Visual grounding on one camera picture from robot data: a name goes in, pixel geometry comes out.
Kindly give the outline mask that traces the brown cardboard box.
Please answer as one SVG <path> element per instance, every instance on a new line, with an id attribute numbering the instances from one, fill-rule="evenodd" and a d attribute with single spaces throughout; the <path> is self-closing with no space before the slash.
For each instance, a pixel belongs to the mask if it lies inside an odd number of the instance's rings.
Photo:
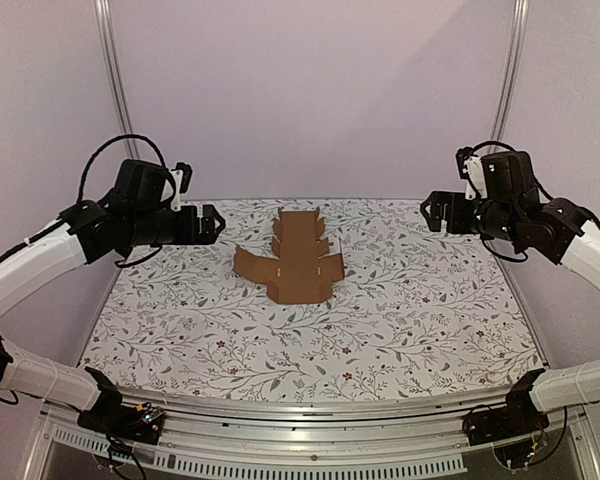
<path id="1" fill-rule="evenodd" d="M 241 247 L 234 255 L 234 272 L 266 287 L 277 304 L 320 304 L 333 296 L 335 283 L 345 278 L 343 256 L 330 252 L 320 210 L 280 209 L 273 219 L 272 257 Z"/>

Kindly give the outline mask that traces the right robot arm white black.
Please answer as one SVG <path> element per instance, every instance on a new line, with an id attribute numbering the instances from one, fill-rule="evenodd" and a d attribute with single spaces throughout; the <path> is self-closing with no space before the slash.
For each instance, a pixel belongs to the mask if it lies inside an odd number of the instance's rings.
<path id="1" fill-rule="evenodd" d="M 480 155 L 477 147 L 456 152 L 462 192 L 433 191 L 420 211 L 430 231 L 475 234 L 481 241 L 502 240 L 514 250 L 512 262 L 534 249 L 550 262 L 578 275 L 600 292 L 600 220 L 589 209 L 550 196 L 540 185 L 528 153 L 501 144 L 496 153 Z M 525 374 L 509 390 L 505 405 L 471 413 L 480 425 L 495 420 L 507 436 L 526 427 L 546 427 L 548 412 L 600 402 L 600 359 L 562 369 Z"/>

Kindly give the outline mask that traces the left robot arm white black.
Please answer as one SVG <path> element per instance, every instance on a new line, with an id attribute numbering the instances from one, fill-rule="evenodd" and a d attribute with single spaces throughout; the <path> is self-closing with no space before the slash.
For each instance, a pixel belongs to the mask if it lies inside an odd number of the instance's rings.
<path id="1" fill-rule="evenodd" d="M 185 206 L 181 196 L 192 168 L 173 169 L 127 159 L 112 189 L 99 201 L 79 199 L 41 231 L 0 257 L 0 318 L 61 276 L 112 252 L 125 260 L 139 246 L 211 245 L 226 222 L 216 208 Z M 24 393 L 89 412 L 108 434 L 128 426 L 117 387 L 100 371 L 67 367 L 19 348 L 0 334 L 0 390 Z"/>

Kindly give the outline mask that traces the floral patterned table mat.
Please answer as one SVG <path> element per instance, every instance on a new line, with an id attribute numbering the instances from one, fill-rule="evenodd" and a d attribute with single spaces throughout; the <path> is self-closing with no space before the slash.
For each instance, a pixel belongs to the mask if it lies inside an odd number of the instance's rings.
<path id="1" fill-rule="evenodd" d="M 230 400 L 401 400 L 507 387 L 541 367 L 497 261 L 429 231 L 415 200 L 225 200 L 207 247 L 135 254 L 82 356 L 121 387 Z M 345 277 L 316 305 L 279 305 L 234 273 L 269 255 L 280 210 L 319 210 Z"/>

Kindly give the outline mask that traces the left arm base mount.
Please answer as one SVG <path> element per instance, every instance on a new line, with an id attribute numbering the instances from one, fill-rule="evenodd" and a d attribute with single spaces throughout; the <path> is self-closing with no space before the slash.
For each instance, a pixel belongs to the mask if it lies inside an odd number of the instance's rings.
<path id="1" fill-rule="evenodd" d="M 157 445 L 165 421 L 165 410 L 144 402 L 115 408 L 94 407 L 78 415 L 77 424 L 101 434 L 123 440 Z"/>

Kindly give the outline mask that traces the right aluminium frame post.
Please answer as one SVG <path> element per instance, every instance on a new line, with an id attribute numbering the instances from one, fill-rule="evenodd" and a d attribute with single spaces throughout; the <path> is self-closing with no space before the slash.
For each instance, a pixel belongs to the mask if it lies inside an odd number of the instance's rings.
<path id="1" fill-rule="evenodd" d="M 498 142 L 503 141 L 507 120 L 514 98 L 516 80 L 525 43 L 529 4 L 529 0 L 514 1 L 510 38 L 505 56 L 501 91 L 491 129 L 491 139 Z"/>

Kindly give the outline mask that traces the aluminium frame post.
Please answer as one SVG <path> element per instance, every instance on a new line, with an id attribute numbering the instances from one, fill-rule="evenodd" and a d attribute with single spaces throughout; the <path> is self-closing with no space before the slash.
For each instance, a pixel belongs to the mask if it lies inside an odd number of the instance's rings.
<path id="1" fill-rule="evenodd" d="M 510 38 L 505 56 L 501 91 L 491 129 L 491 139 L 498 142 L 503 141 L 507 120 L 514 98 L 516 80 L 525 43 L 529 4 L 529 0 L 514 1 Z"/>
<path id="2" fill-rule="evenodd" d="M 109 83 L 114 111 L 121 134 L 134 132 L 115 42 L 111 4 L 107 0 L 94 0 L 96 25 L 104 60 L 106 77 Z"/>

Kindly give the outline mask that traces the left aluminium frame post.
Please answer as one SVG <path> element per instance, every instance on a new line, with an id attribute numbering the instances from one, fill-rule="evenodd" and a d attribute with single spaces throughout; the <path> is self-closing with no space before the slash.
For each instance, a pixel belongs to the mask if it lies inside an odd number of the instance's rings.
<path id="1" fill-rule="evenodd" d="M 106 77 L 109 83 L 114 111 L 121 134 L 134 132 L 115 42 L 111 4 L 107 0 L 94 0 L 96 25 L 104 60 Z"/>

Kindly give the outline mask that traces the front aluminium rail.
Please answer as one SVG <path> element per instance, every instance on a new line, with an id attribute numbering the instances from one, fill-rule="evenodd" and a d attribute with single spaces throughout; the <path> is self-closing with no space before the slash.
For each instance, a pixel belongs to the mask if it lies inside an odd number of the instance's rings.
<path id="1" fill-rule="evenodd" d="M 27 479 L 599 479 L 583 409 L 546 429 L 471 444 L 467 414 L 492 413 L 502 389 L 346 403 L 252 402 L 126 390 L 164 409 L 155 444 L 111 452 L 70 409 L 40 412 Z"/>

